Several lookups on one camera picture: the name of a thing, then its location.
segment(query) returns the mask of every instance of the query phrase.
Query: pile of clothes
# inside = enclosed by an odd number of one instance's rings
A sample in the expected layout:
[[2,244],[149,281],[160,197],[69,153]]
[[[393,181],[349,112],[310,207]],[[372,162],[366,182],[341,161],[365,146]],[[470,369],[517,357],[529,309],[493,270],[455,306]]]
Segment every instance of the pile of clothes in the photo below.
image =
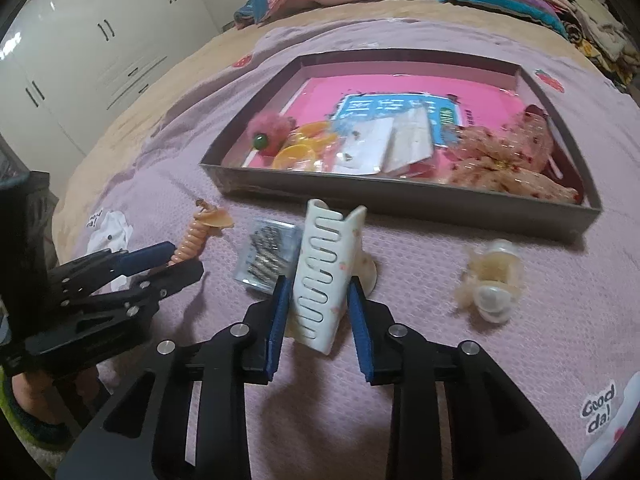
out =
[[625,27],[598,0],[544,0],[553,7],[568,39],[621,92],[639,71],[640,54]]

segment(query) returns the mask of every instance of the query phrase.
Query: beige bedspread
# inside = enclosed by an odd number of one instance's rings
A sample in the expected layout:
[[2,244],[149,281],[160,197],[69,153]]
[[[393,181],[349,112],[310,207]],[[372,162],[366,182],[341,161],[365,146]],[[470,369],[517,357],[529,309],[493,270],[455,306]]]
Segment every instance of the beige bedspread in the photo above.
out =
[[310,10],[263,27],[253,25],[243,30],[229,30],[213,38],[149,87],[107,129],[78,166],[53,217],[53,241],[60,262],[65,263],[73,258],[78,233],[93,212],[94,202],[105,184],[132,164],[154,125],[189,88],[250,53],[255,43],[272,28],[359,18],[418,18],[478,27],[540,49],[551,56],[569,57],[579,66],[597,72],[571,43],[547,28],[484,10],[441,4],[436,0],[347,4]]

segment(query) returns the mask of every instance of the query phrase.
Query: orange spiral hair tie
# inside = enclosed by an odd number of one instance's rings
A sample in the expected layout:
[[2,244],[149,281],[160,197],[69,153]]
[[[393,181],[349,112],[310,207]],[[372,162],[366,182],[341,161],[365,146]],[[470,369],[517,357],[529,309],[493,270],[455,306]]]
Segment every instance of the orange spiral hair tie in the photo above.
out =
[[182,242],[171,257],[169,265],[179,264],[184,260],[191,260],[199,256],[213,229],[234,226],[233,219],[225,209],[211,205],[202,198],[196,200],[196,206],[201,209],[193,214],[193,221],[189,224]]

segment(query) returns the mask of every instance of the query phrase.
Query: silver screw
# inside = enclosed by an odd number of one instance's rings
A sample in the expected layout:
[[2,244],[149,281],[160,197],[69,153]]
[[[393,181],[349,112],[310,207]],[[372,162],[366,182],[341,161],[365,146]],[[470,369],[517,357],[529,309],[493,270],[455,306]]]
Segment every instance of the silver screw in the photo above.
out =
[[229,332],[231,332],[232,336],[242,337],[249,333],[249,327],[244,323],[238,323],[233,325],[231,329],[229,329]]
[[158,344],[157,350],[159,354],[168,355],[175,350],[175,343],[167,339]]
[[480,347],[475,341],[465,341],[460,348],[467,355],[476,355],[480,351]]
[[407,330],[407,327],[405,327],[404,325],[395,324],[389,327],[389,334],[391,334],[393,337],[404,337],[408,332],[409,331]]

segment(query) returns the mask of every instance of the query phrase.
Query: white wardrobe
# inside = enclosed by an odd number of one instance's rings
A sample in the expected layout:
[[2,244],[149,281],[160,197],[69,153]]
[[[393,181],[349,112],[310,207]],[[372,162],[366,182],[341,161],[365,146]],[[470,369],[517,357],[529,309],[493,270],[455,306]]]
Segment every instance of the white wardrobe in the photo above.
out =
[[0,44],[0,134],[62,196],[109,124],[218,33],[202,0],[29,0]]

